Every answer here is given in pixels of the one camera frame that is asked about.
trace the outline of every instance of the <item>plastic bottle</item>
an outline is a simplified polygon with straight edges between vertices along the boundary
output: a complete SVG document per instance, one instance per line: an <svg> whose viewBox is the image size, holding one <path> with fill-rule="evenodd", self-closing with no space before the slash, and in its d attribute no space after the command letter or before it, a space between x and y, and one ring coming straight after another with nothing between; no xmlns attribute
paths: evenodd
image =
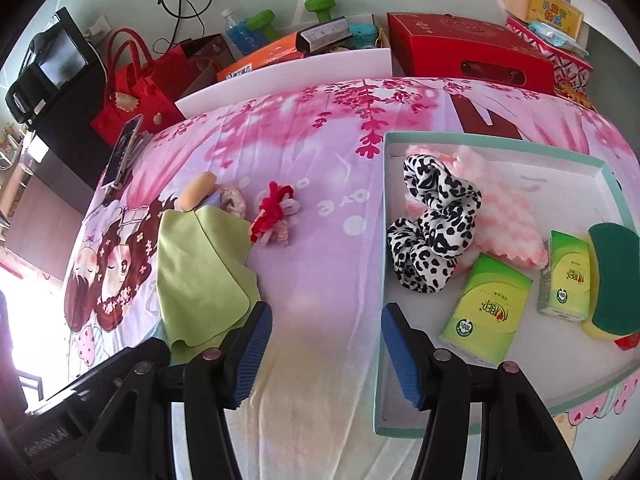
<svg viewBox="0 0 640 480"><path fill-rule="evenodd" d="M233 17L233 12L233 9L225 9L222 11L222 17L226 20L226 34L242 55L247 56L263 45L256 41L254 35L246 28L246 20L240 23L236 22Z"/></svg>

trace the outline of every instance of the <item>wall socket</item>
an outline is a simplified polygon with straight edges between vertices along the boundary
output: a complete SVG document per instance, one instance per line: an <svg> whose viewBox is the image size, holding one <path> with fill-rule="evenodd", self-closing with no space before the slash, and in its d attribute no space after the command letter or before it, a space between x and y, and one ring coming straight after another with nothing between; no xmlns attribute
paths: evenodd
<svg viewBox="0 0 640 480"><path fill-rule="evenodd" d="M104 16L100 16L100 18L84 32L84 38L95 46L106 38L110 32L111 25L109 25L109 22Z"/></svg>

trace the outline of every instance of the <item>green dumbbell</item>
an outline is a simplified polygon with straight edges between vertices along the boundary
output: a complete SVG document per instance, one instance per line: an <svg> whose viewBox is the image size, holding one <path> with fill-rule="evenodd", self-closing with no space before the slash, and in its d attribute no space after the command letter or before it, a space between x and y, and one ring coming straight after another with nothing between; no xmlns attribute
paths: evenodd
<svg viewBox="0 0 640 480"><path fill-rule="evenodd" d="M328 22L331 19L329 9L335 7L335 0L307 0L305 9L309 12L315 12L318 22Z"/></svg>
<svg viewBox="0 0 640 480"><path fill-rule="evenodd" d="M272 43L280 38L280 35L277 33L276 29L273 28L271 22L275 20L276 15L273 13L271 9L263 10L262 12L258 12L255 16L252 16L248 20L246 20L246 28L251 31L260 30L263 36Z"/></svg>

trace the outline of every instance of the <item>metal screw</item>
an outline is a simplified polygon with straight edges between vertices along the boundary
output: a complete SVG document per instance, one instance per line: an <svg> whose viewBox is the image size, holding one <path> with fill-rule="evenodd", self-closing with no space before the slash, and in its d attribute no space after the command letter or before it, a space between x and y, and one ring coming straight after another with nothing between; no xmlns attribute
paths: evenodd
<svg viewBox="0 0 640 480"><path fill-rule="evenodd" d="M503 362L502 368L504 368L504 371L508 374L517 374L520 371L520 367L518 366L518 364L514 363L513 361Z"/></svg>
<svg viewBox="0 0 640 480"><path fill-rule="evenodd" d="M216 359L219 359L221 355L222 350L220 350L220 348L207 348L202 353L202 358L205 361L215 361Z"/></svg>
<svg viewBox="0 0 640 480"><path fill-rule="evenodd" d="M134 368L133 371L138 375L148 374L151 371L152 365L149 361L140 361Z"/></svg>
<svg viewBox="0 0 640 480"><path fill-rule="evenodd" d="M436 358L436 361L446 362L451 359L451 352L445 348L437 348L433 352L433 356Z"/></svg>

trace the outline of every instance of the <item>pink fuzzy cloth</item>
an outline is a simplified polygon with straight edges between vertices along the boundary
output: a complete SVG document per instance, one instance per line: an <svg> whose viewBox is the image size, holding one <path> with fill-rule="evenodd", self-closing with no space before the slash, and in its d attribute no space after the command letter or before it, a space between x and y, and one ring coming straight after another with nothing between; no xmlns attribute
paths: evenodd
<svg viewBox="0 0 640 480"><path fill-rule="evenodd" d="M531 204L510 186L498 168L468 146L460 146L453 155L444 155L429 146L409 146L406 155L414 153L434 156L453 176L473 182L482 193L482 206L476 215L476 234L468 249L458 257L456 271L471 267L480 253L524 269L546 266L548 254L530 212ZM425 205L407 194L407 216L414 220L424 211Z"/></svg>

